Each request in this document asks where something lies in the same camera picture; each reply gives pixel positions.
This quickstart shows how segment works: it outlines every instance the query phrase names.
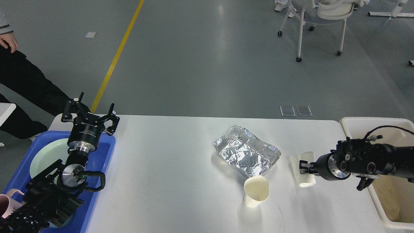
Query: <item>aluminum foil package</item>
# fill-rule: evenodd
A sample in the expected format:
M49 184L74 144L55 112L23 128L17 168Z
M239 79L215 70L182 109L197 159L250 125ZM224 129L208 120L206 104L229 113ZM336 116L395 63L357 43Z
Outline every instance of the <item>aluminum foil package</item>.
M247 177L262 175L279 159L280 151L240 125L214 142L217 153Z

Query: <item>chair leg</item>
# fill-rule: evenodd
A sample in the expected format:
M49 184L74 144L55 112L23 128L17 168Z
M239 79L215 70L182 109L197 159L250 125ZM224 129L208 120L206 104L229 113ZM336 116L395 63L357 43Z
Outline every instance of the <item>chair leg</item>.
M280 25L279 32L277 33L277 35L278 35L278 36L282 36L282 29L283 29L283 27L284 27L284 24L286 23L287 17L289 16L289 13L290 13L290 12L291 12L291 9L290 9L290 7L289 7L289 8L287 9L286 15L285 15L285 17L284 17L284 19L283 19L282 25Z
M342 22L342 38L341 38L341 46L337 52L338 56L341 56L342 54L342 47L344 46L344 38L345 38L345 27L347 26L347 19L344 19Z
M313 31L316 27L316 24L311 24L311 26L309 27L309 31Z
M301 62L302 58L301 58L301 48L302 48L302 33L303 33L303 22L304 22L304 17L305 15L305 8L303 8L302 13L301 13L301 20L299 21L299 42L298 42L298 56L296 57L296 61L297 62Z

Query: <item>sleeve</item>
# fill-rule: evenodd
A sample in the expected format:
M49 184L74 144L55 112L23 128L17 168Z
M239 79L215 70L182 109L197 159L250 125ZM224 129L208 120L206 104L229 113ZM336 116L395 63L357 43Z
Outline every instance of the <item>sleeve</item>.
M3 11L0 9L0 35L13 32L10 25L7 23Z

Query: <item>white shoe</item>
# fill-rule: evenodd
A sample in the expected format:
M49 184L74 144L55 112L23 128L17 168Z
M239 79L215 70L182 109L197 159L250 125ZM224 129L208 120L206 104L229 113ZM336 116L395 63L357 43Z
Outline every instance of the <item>white shoe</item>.
M277 3L276 6L275 6L275 8L274 8L274 10L280 12L284 8L286 8L286 6L282 5L281 3Z
M41 133L38 133L38 134L36 134L36 135L34 135L34 136L31 136L29 139L32 141L32 142L34 142L34 140L37 138L37 136L39 136Z

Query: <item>person's hand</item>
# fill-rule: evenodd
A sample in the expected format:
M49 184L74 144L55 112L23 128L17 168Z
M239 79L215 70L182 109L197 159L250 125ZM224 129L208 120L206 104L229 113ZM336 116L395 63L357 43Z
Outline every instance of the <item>person's hand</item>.
M19 45L17 44L16 37L14 36L13 33L6 33L3 35L0 35L0 45L3 46L5 49L7 49L7 44L5 42L9 44L12 53L14 53L14 51L16 51L17 48L19 47Z

